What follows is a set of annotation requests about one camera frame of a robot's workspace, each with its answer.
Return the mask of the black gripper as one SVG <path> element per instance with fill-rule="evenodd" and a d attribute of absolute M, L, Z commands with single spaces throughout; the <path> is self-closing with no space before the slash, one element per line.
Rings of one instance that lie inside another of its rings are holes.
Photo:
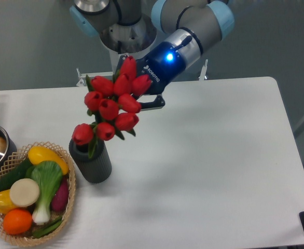
<path fill-rule="evenodd" d="M 139 76 L 148 75 L 151 80 L 151 85 L 144 92 L 144 95 L 135 96 L 141 105 L 141 111 L 162 109 L 165 106 L 165 100 L 161 93 L 186 68 L 185 59 L 179 52 L 185 46 L 185 43 L 174 46 L 168 41 L 163 41 L 146 56 L 136 61 L 137 74 Z M 128 56 L 128 54 L 120 55 L 115 73 L 121 69 Z M 141 102 L 140 99 L 145 95 L 155 95 L 155 98 L 150 102 Z"/>

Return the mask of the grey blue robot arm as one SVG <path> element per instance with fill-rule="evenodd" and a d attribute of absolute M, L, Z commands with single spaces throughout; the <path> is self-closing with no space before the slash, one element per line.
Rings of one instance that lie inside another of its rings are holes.
<path fill-rule="evenodd" d="M 162 93 L 234 28 L 227 1 L 74 1 L 70 14 L 87 36 L 98 36 L 109 51 L 112 70 L 125 58 L 152 81 L 142 108 L 164 107 Z"/>

